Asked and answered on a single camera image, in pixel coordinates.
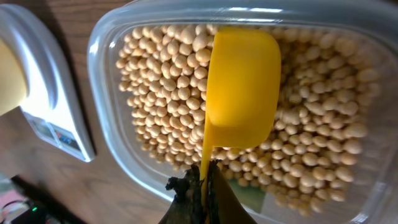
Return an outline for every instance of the green object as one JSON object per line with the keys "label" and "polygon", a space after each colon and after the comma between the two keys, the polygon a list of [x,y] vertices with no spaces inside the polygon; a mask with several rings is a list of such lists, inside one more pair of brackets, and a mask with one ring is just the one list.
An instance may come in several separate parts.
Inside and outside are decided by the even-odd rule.
{"label": "green object", "polygon": [[262,204],[266,198],[265,192],[257,187],[241,187],[237,180],[230,180],[228,183],[243,205],[257,213],[261,213]]}

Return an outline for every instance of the plastic container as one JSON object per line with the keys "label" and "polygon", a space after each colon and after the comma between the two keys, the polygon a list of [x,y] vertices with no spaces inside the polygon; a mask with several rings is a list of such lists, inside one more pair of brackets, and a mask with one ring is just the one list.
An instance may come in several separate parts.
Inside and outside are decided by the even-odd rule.
{"label": "plastic container", "polygon": [[364,153],[354,166],[356,180],[347,201],[328,202],[324,214],[302,218],[297,212],[279,208],[272,196],[261,200],[261,209],[248,210],[259,223],[392,223],[392,197],[398,187],[394,166],[398,161],[398,11],[379,2],[357,1],[134,1],[115,9],[95,26],[88,46],[88,70],[101,127],[114,158],[136,182],[171,201],[174,192],[165,190],[171,166],[157,164],[139,149],[131,124],[127,93],[118,90],[120,74],[114,66],[123,37],[135,26],[159,24],[237,24],[310,26],[346,32],[363,42],[382,71],[382,94],[369,112],[369,136]]}

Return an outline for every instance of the white digital scale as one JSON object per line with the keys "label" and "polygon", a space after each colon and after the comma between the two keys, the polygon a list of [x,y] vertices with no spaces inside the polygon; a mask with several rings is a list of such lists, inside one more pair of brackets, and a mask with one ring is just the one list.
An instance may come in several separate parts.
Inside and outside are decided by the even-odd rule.
{"label": "white digital scale", "polygon": [[28,84],[20,105],[36,135],[85,162],[95,157],[72,76],[57,41],[27,9],[0,4],[0,39],[19,58]]}

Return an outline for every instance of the wooden table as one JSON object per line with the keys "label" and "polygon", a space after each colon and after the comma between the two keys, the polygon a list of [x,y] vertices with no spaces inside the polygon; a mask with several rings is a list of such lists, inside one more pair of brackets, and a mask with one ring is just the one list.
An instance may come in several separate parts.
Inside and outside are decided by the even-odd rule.
{"label": "wooden table", "polygon": [[84,163],[41,141],[19,108],[0,117],[0,172],[48,191],[88,223],[157,223],[169,207],[130,179],[113,159],[96,114],[86,67],[91,30],[128,0],[0,0],[30,9],[53,32],[70,63],[97,152]]}

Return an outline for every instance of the table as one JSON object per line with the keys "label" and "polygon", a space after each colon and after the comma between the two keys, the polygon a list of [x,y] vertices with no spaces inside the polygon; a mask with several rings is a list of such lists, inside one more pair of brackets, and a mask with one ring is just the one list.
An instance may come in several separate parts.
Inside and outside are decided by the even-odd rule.
{"label": "table", "polygon": [[127,0],[0,0],[31,10],[53,32],[70,64],[97,157],[84,163],[41,141],[19,108],[0,117],[0,172],[20,174],[87,223],[157,223],[169,203],[125,174],[104,141],[91,94],[86,49],[106,12]]}

